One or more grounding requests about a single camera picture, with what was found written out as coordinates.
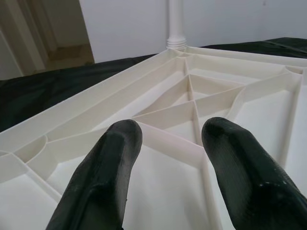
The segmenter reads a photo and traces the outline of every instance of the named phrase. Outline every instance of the black rubber finger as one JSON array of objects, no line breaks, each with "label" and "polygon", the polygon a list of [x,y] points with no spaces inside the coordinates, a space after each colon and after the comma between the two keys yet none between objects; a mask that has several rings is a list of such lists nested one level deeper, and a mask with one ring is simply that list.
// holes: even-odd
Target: black rubber finger
[{"label": "black rubber finger", "polygon": [[141,145],[135,121],[113,124],[74,172],[47,230],[121,230]]},{"label": "black rubber finger", "polygon": [[236,230],[307,229],[307,200],[249,131],[214,117],[202,142]]}]

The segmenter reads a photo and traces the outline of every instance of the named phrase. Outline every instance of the black cloth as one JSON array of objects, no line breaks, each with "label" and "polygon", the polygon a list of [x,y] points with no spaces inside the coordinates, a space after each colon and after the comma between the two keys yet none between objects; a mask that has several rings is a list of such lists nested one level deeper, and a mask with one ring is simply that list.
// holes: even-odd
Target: black cloth
[{"label": "black cloth", "polygon": [[[298,38],[206,48],[307,58],[307,40]],[[0,81],[0,132],[150,57],[152,55]]]}]

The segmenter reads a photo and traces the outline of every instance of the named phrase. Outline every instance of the floor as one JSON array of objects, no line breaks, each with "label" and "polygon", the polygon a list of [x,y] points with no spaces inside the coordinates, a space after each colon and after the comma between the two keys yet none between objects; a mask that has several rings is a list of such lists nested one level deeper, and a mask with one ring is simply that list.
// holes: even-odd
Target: floor
[{"label": "floor", "polygon": [[60,47],[49,54],[49,61],[47,62],[46,69],[37,70],[35,73],[91,64],[94,64],[94,58],[89,44]]}]

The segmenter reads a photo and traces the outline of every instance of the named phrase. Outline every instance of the white plastic tray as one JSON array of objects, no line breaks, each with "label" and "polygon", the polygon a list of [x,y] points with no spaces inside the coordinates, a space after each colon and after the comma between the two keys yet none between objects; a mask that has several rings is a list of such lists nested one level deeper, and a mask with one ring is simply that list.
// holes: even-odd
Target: white plastic tray
[{"label": "white plastic tray", "polygon": [[234,229],[201,146],[213,116],[249,129],[307,195],[306,67],[297,58],[167,50],[0,133],[0,229],[44,229],[75,168],[127,118],[144,140],[125,230]]}]

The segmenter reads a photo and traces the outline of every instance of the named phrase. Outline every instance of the white pillar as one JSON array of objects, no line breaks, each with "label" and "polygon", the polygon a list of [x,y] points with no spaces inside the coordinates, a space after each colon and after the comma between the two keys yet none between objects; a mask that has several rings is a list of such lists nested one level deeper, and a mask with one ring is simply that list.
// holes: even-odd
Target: white pillar
[{"label": "white pillar", "polygon": [[184,49],[187,40],[183,32],[183,0],[168,0],[169,4],[169,38],[167,48]]}]

